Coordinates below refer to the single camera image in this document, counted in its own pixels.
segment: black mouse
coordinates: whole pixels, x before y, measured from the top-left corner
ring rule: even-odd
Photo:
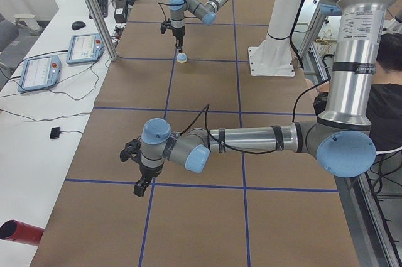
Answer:
[[[79,30],[80,28],[86,27],[87,25],[82,21],[76,21],[71,24],[71,29]]]

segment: small black box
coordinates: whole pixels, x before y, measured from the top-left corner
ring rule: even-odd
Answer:
[[[114,1],[114,20],[116,23],[127,22],[128,5],[126,0]]]

